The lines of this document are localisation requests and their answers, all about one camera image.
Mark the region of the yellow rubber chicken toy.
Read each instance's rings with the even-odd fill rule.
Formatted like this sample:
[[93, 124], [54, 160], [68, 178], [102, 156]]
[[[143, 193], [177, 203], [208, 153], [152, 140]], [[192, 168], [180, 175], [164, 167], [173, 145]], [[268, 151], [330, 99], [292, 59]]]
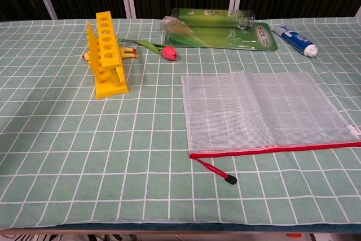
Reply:
[[[138, 53], [136, 49], [132, 49], [130, 47], [120, 47], [120, 53], [121, 53], [121, 57], [123, 59], [126, 58], [137, 58], [138, 57]], [[82, 58], [84, 60], [89, 61], [90, 60], [90, 51], [86, 52], [85, 54], [82, 55]]]

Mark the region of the yellow test tube rack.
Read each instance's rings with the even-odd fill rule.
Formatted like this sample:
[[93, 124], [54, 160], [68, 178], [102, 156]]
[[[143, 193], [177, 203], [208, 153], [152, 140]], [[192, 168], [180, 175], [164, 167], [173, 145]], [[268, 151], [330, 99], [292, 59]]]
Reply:
[[109, 11], [96, 13], [98, 36], [91, 23], [87, 23], [89, 51], [84, 55], [95, 78], [95, 97], [105, 97], [129, 92], [122, 58], [127, 56], [120, 48]]

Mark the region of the pink artificial tulip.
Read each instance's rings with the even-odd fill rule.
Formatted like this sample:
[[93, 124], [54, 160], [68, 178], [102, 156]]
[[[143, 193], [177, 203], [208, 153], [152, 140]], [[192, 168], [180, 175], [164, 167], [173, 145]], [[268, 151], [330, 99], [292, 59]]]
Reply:
[[158, 43], [148, 42], [146, 40], [132, 40], [132, 39], [119, 39], [120, 42], [135, 43], [141, 45], [154, 53], [163, 56], [165, 59], [170, 61], [175, 61], [177, 59], [178, 53], [176, 49], [169, 45], [162, 45]]

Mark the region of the white mesh zipper pouch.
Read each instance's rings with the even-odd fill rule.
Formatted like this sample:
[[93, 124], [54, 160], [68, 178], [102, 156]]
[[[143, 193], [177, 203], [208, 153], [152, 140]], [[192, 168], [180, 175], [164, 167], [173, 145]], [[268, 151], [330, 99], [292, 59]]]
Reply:
[[361, 147], [350, 125], [306, 72], [183, 76], [189, 157], [230, 184], [211, 157]]

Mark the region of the green blister package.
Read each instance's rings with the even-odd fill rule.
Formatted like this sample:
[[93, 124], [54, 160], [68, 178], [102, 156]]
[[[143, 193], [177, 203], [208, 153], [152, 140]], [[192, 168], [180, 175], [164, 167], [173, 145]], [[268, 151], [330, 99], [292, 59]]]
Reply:
[[174, 8], [161, 22], [165, 44], [174, 47], [276, 51], [278, 46], [266, 23], [251, 10]]

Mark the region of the green checkered tablecloth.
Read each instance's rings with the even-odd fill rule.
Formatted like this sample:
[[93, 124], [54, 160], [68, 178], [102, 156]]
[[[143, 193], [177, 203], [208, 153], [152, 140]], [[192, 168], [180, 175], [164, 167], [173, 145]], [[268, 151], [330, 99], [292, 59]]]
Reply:
[[0, 229], [75, 222], [361, 224], [361, 148], [188, 157], [183, 75], [307, 72], [361, 129], [361, 19], [279, 19], [319, 49], [139, 48], [130, 93], [104, 100], [82, 59], [86, 21], [0, 23]]

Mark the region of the white blue toothpaste tube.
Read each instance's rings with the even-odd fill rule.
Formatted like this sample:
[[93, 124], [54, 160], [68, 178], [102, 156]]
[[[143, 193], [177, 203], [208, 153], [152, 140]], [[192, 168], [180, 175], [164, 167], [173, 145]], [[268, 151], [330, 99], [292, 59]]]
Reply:
[[315, 44], [309, 41], [307, 38], [301, 34], [290, 30], [286, 26], [280, 26], [273, 29], [273, 32], [276, 33], [283, 40], [287, 41], [292, 45], [297, 51], [302, 53], [304, 56], [313, 58], [318, 54], [318, 48]]

